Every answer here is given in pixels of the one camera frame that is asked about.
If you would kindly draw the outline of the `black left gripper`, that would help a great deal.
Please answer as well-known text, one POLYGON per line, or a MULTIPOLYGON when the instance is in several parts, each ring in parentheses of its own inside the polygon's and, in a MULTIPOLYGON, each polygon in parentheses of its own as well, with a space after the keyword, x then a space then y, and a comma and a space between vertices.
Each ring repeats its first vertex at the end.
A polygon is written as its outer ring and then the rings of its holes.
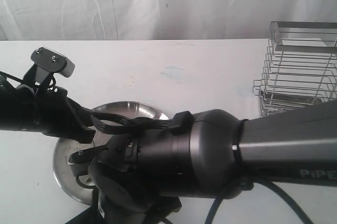
POLYGON ((67 90, 39 90, 36 94, 38 129, 47 136, 90 144, 95 136, 91 111, 68 98, 67 90))

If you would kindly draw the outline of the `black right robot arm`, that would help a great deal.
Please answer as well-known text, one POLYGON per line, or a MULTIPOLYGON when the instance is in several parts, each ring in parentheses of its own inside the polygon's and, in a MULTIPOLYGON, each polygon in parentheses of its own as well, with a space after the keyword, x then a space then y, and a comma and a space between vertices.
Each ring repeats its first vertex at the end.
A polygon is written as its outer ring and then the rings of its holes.
POLYGON ((239 120, 220 110, 184 111, 170 120, 135 118, 123 126, 94 117, 111 136, 88 173, 98 188, 101 223, 158 223, 180 198, 224 199, 261 184, 310 222, 278 182, 336 186, 336 101, 239 120))

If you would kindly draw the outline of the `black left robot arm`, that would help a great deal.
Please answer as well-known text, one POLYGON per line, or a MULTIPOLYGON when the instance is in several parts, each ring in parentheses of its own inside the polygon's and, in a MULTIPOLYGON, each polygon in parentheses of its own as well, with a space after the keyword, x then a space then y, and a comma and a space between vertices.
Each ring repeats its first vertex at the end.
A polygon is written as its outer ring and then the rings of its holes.
POLYGON ((18 78, 1 72, 1 130, 39 132, 46 136, 67 138, 80 144, 90 144, 95 130, 85 109, 67 96, 67 90, 54 87, 42 90, 27 85, 14 87, 8 78, 18 78))

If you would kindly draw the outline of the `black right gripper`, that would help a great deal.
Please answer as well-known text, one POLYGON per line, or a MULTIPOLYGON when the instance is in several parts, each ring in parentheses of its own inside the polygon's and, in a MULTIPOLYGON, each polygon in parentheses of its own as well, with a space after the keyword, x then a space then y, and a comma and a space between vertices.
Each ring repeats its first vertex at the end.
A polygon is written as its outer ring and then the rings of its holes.
POLYGON ((127 141, 109 140, 89 166, 98 188, 97 223, 160 223, 180 211, 178 197, 162 197, 147 188, 124 162, 127 141))

